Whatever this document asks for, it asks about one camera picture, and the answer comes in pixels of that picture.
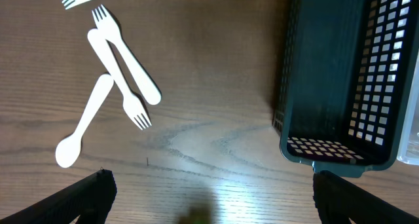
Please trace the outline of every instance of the wooden surface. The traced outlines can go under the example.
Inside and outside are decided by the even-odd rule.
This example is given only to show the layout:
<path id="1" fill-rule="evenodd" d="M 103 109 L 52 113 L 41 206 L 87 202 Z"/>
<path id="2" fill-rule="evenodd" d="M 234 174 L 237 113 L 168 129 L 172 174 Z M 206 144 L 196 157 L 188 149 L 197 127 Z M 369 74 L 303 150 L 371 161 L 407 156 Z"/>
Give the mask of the wooden surface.
<path id="1" fill-rule="evenodd" d="M 282 157 L 271 127 L 287 2 L 93 0 L 65 11 L 60 0 L 0 0 L 0 218 L 104 167 L 118 187 L 108 223 L 176 223 L 191 212 L 214 223 L 319 223 L 313 171 Z M 163 99 L 147 106 L 153 126 L 142 132 L 114 86 L 63 169 L 56 145 L 105 72 L 86 39 L 101 3 Z M 349 180 L 419 216 L 419 167 L 396 162 Z"/>

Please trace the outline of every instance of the wooden table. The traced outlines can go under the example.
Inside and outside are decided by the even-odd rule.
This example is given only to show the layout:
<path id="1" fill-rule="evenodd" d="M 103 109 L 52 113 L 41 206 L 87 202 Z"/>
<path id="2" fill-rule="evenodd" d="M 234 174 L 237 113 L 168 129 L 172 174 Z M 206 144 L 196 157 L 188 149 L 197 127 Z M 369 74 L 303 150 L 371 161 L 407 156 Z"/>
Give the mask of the wooden table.
<path id="1" fill-rule="evenodd" d="M 105 72 L 88 44 L 103 3 L 160 87 L 140 131 L 112 89 L 68 169 L 54 152 Z M 311 167 L 286 161 L 271 127 L 288 0 L 0 0 L 0 218 L 112 170 L 108 223 L 319 223 Z M 118 52 L 130 86 L 137 91 Z M 419 216 L 419 167 L 349 179 Z"/>

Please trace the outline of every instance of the white plastic container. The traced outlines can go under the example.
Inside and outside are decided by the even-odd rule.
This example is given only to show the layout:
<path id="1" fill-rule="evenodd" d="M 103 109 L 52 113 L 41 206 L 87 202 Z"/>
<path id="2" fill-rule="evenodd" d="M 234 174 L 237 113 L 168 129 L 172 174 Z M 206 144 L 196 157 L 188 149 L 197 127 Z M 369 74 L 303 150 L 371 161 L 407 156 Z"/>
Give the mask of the white plastic container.
<path id="1" fill-rule="evenodd" d="M 419 55 L 416 59 L 409 101 L 403 124 L 397 159 L 406 164 L 419 165 Z"/>

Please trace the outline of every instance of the basket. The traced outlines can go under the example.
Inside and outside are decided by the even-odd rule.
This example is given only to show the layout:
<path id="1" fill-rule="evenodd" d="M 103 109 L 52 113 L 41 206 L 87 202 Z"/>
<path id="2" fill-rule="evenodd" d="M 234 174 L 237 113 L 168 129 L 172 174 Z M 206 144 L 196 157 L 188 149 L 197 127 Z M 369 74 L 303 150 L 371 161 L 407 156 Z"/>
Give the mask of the basket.
<path id="1" fill-rule="evenodd" d="M 360 177 L 395 161 L 419 0 L 292 0 L 273 125 L 283 156 Z"/>

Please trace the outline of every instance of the black object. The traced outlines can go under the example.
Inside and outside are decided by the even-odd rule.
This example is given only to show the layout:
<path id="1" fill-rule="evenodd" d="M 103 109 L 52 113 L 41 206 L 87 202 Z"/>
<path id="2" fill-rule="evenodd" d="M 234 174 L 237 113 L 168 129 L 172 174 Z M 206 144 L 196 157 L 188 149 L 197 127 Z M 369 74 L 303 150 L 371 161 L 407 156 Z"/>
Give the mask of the black object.
<path id="1" fill-rule="evenodd" d="M 314 202 L 323 224 L 419 223 L 419 219 L 328 171 L 314 174 Z"/>
<path id="2" fill-rule="evenodd" d="M 288 160 L 359 177 L 395 161 L 419 0 L 292 0 L 273 125 Z"/>
<path id="3" fill-rule="evenodd" d="M 0 223 L 68 224 L 78 216 L 78 224 L 105 223 L 116 195 L 112 171 L 100 170 Z"/>

